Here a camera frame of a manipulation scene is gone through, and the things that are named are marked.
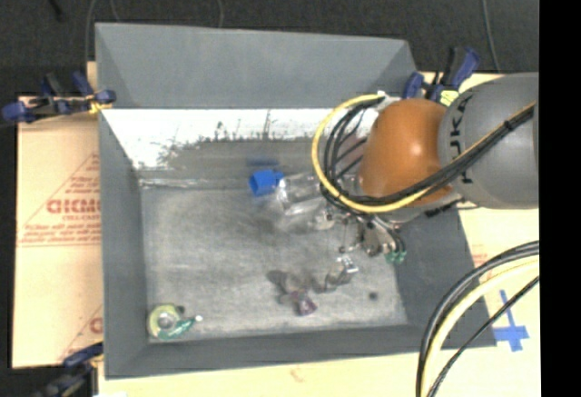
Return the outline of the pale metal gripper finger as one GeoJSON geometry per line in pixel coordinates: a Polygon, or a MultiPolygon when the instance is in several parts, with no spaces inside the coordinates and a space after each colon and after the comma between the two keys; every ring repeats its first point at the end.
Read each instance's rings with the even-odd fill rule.
{"type": "Polygon", "coordinates": [[[358,266],[349,256],[337,257],[330,265],[323,281],[318,284],[317,290],[319,292],[334,292],[339,287],[350,283],[358,272],[358,266]]]}

